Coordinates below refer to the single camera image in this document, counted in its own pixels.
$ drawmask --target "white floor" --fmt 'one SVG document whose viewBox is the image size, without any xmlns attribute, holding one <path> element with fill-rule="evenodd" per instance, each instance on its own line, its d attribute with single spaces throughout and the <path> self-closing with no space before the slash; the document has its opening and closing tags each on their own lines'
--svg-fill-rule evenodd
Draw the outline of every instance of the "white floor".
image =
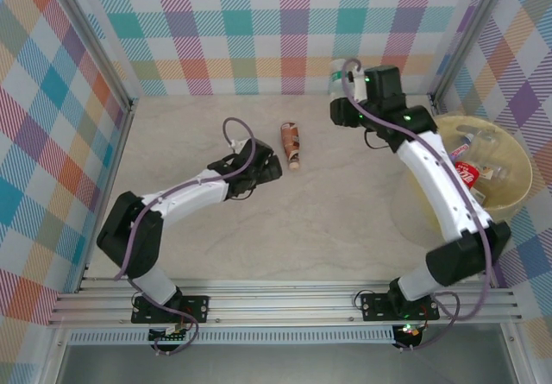
<svg viewBox="0 0 552 384">
<path fill-rule="evenodd" d="M 414 104 L 427 105 L 427 98 L 409 97 Z M 143 195 L 174 186 L 229 154 L 221 128 L 227 116 L 245 120 L 274 148 L 284 175 L 246 201 L 204 208 L 165 230 L 158 263 L 169 276 L 390 280 L 423 261 L 426 250 L 404 239 L 390 218 L 405 166 L 388 149 L 367 148 L 362 129 L 336 127 L 327 96 L 143 98 L 110 206 L 122 192 Z M 285 163 L 279 134 L 285 121 L 299 126 L 297 172 Z M 229 133 L 246 135 L 238 125 Z M 375 135 L 371 140 L 381 143 Z M 116 271 L 95 250 L 89 275 Z"/>
</svg>

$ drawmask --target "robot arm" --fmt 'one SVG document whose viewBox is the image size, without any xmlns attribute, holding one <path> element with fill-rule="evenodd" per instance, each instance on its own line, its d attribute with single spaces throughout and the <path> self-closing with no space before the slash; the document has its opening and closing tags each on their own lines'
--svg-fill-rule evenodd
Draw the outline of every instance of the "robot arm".
<svg viewBox="0 0 552 384">
<path fill-rule="evenodd" d="M 442 156 L 438 160 L 420 141 L 371 121 L 347 98 L 335 99 L 330 104 L 330 116 L 334 124 L 351 128 L 362 126 L 368 131 L 376 132 L 377 136 L 389 144 L 391 150 L 398 154 L 416 177 L 441 226 L 446 244 L 431 250 L 420 267 L 390 284 L 387 297 L 392 309 L 399 318 L 407 318 L 412 312 L 419 311 L 420 299 L 426 299 L 437 289 L 450 286 L 485 269 L 482 240 L 473 213 L 467 211 L 456 185 L 443 169 L 443 162 L 453 169 L 454 167 L 433 118 L 423 106 L 406 107 L 398 68 L 359 68 L 350 72 L 348 79 L 354 82 L 354 99 L 366 112 L 417 134 Z M 455 175 L 455 178 L 461 182 L 460 176 Z M 459 186 L 472 203 L 475 216 L 485 230 L 494 263 L 510 237 L 510 228 L 504 222 L 494 223 L 464 184 Z"/>
<path fill-rule="evenodd" d="M 197 181 L 197 184 L 191 184 L 169 196 L 163 195 L 168 190 L 141 197 L 125 192 L 116 200 L 97 238 L 97 246 L 120 268 L 134 221 L 146 205 L 159 200 L 144 215 L 137 228 L 125 273 L 157 304 L 176 310 L 181 307 L 180 290 L 156 265 L 162 230 L 207 205 L 236 198 L 282 175 L 278 157 L 273 150 L 260 140 L 254 140 L 254 143 L 254 158 L 242 173 L 225 177 L 246 164 L 252 152 L 251 139 L 233 144 L 234 154 L 209 164 L 190 180 Z"/>
</svg>

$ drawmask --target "marble floor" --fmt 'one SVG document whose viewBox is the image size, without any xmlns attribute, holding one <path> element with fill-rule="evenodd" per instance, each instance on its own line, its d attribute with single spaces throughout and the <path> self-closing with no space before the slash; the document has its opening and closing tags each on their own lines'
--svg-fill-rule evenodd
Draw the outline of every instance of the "marble floor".
<svg viewBox="0 0 552 384">
<path fill-rule="evenodd" d="M 427 98 L 409 97 L 409 105 Z M 157 192 L 229 154 L 222 122 L 238 116 L 282 161 L 284 175 L 246 201 L 212 205 L 166 229 L 158 263 L 173 278 L 218 280 L 389 280 L 423 260 L 390 217 L 405 166 L 390 150 L 371 150 L 362 129 L 338 128 L 327 96 L 163 97 L 141 99 L 110 206 L 127 190 Z M 279 126 L 298 123 L 301 168 L 287 169 Z M 246 136 L 230 125 L 232 138 Z M 381 141 L 371 135 L 374 145 Z M 116 266 L 99 249 L 89 275 Z"/>
</svg>

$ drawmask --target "tan bottle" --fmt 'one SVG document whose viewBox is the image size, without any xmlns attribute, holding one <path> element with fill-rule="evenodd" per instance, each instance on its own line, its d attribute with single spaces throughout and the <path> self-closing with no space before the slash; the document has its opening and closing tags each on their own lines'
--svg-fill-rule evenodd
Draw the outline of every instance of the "tan bottle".
<svg viewBox="0 0 552 384">
<path fill-rule="evenodd" d="M 282 143 L 290 170 L 299 169 L 299 128 L 296 123 L 283 123 Z"/>
</svg>

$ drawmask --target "purple cable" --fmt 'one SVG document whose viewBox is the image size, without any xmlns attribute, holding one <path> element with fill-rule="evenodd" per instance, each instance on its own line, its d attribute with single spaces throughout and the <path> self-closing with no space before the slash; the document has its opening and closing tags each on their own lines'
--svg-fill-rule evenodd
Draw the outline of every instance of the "purple cable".
<svg viewBox="0 0 552 384">
<path fill-rule="evenodd" d="M 134 242 L 135 242 L 135 238 L 136 238 L 136 231 L 138 231 L 138 227 L 140 226 L 141 220 L 144 218 L 146 213 L 148 211 L 150 211 L 150 209 L 154 205 L 158 204 L 160 202 L 160 199 L 167 198 L 171 194 L 173 194 L 175 192 L 179 192 L 180 190 L 185 189 L 186 187 L 189 187 L 189 186 L 193 186 L 193 185 L 196 185 L 196 184 L 203 184 L 203 183 L 212 183 L 213 181 L 219 181 L 221 179 L 228 179 L 230 177 L 234 177 L 235 175 L 241 173 L 243 170 L 245 170 L 247 167 L 249 167 L 249 164 L 251 164 L 251 161 L 253 161 L 253 158 L 254 158 L 254 155 L 255 155 L 255 148 L 256 148 L 253 131 L 240 118 L 234 118 L 232 116 L 226 118 L 223 122 L 223 135 L 224 135 L 224 139 L 226 140 L 226 142 L 228 144 L 230 144 L 231 141 L 228 137 L 228 133 L 226 132 L 226 126 L 231 121 L 235 122 L 235 123 L 239 123 L 241 126 L 243 126 L 243 128 L 245 128 L 245 130 L 248 132 L 249 138 L 251 138 L 251 142 L 252 142 L 251 154 L 249 155 L 248 160 L 245 161 L 245 164 L 243 166 L 241 166 L 237 170 L 233 171 L 232 173 L 228 173 L 228 174 L 225 174 L 225 175 L 220 175 L 218 177 L 210 177 L 208 179 L 202 179 L 201 181 L 198 181 L 196 179 L 186 181 L 182 184 L 179 184 L 178 186 L 175 186 L 175 187 L 167 190 L 166 192 L 161 194 L 158 198 L 156 198 L 155 200 L 152 200 L 150 203 L 148 203 L 142 209 L 140 214 L 138 214 L 138 217 L 136 218 L 135 223 L 133 224 L 132 229 L 130 230 L 129 242 L 127 243 L 127 250 L 126 250 L 126 252 L 124 254 L 124 258 L 122 260 L 121 270 L 119 270 L 119 272 L 115 275 L 113 280 L 120 280 L 122 278 L 122 276 L 127 272 L 127 267 L 129 266 L 130 256 L 132 255 L 132 248 L 134 247 Z"/>
<path fill-rule="evenodd" d="M 195 341 L 195 339 L 198 337 L 199 335 L 199 322 L 192 316 L 192 315 L 189 315 L 185 312 L 182 312 L 182 311 L 177 311 L 176 309 L 173 309 L 173 308 L 167 308 L 166 306 L 163 306 L 163 305 L 160 305 L 158 304 L 157 302 L 155 302 L 153 299 L 151 299 L 149 296 L 147 296 L 141 289 L 138 285 L 136 285 L 131 279 L 129 279 L 129 284 L 133 286 L 134 289 L 136 289 L 138 292 L 141 293 L 141 296 L 147 301 L 149 302 L 150 304 L 152 304 L 153 306 L 156 306 L 160 309 L 162 309 L 163 311 L 165 312 L 170 312 L 170 313 L 173 313 L 175 315 L 180 315 L 181 317 L 183 318 L 186 318 L 188 321 L 190 321 L 196 328 L 195 330 L 193 331 L 193 335 L 191 336 L 191 338 L 188 340 L 187 343 L 182 343 L 178 346 L 177 349 L 174 349 L 172 351 L 161 351 L 158 347 L 157 347 L 157 342 L 159 342 L 159 340 L 161 338 L 156 338 L 154 340 L 154 348 L 155 350 L 157 351 L 157 354 L 162 354 L 164 356 L 173 356 L 174 354 L 178 354 L 180 351 L 183 351 L 185 350 L 186 348 L 188 348 L 191 343 L 193 343 Z"/>
<path fill-rule="evenodd" d="M 389 123 L 388 121 L 385 121 L 383 119 L 377 118 L 376 116 L 372 115 L 370 112 L 366 111 L 362 106 L 354 100 L 354 96 L 351 94 L 351 91 L 348 87 L 348 75 L 347 75 L 347 65 L 350 63 L 356 64 L 356 69 L 360 70 L 362 68 L 362 64 L 358 59 L 349 59 L 347 60 L 342 67 L 342 88 L 345 92 L 345 95 L 347 96 L 348 101 L 366 118 L 368 118 L 371 121 L 374 121 L 375 123 L 378 123 L 379 125 L 383 125 L 384 127 L 387 127 L 389 129 L 394 129 L 402 134 L 408 135 L 410 138 L 412 138 L 415 141 L 418 141 L 425 149 L 427 149 L 431 155 L 433 155 L 436 160 L 439 162 L 441 167 L 445 170 L 447 175 L 450 177 L 450 180 L 452 181 L 455 188 L 458 190 L 458 193 L 460 194 L 462 200 L 464 201 L 464 204 L 466 205 L 467 210 L 469 211 L 469 214 L 471 218 L 474 220 L 475 227 L 477 228 L 477 231 L 480 233 L 481 241 L 483 243 L 483 249 L 485 251 L 485 283 L 481 289 L 481 294 L 479 299 L 477 300 L 477 303 L 475 304 L 472 311 L 466 315 L 459 315 L 458 311 L 460 310 L 460 304 L 458 305 L 458 311 L 455 314 L 452 314 L 448 309 L 444 308 L 444 305 L 441 304 L 437 299 L 435 301 L 437 304 L 442 308 L 442 311 L 447 314 L 447 316 L 451 317 L 450 325 L 452 325 L 456 320 L 465 321 L 468 319 L 473 318 L 481 309 L 483 304 L 485 303 L 486 296 L 489 293 L 489 288 L 491 284 L 491 271 L 492 271 L 492 254 L 491 254 L 491 246 L 489 244 L 489 239 L 486 236 L 485 229 L 483 228 L 483 225 L 481 224 L 481 221 L 479 217 L 477 216 L 477 213 L 475 212 L 474 206 L 472 205 L 469 197 L 463 190 L 462 183 L 456 178 L 456 171 L 452 170 L 447 162 L 437 153 L 437 151 L 429 145 L 423 138 L 418 136 L 417 134 L 413 133 L 412 131 L 400 127 L 394 123 Z M 443 332 L 440 334 L 443 335 L 446 333 L 449 329 L 443 330 Z M 433 343 L 437 341 L 437 339 L 433 339 L 430 341 L 430 343 Z"/>
</svg>

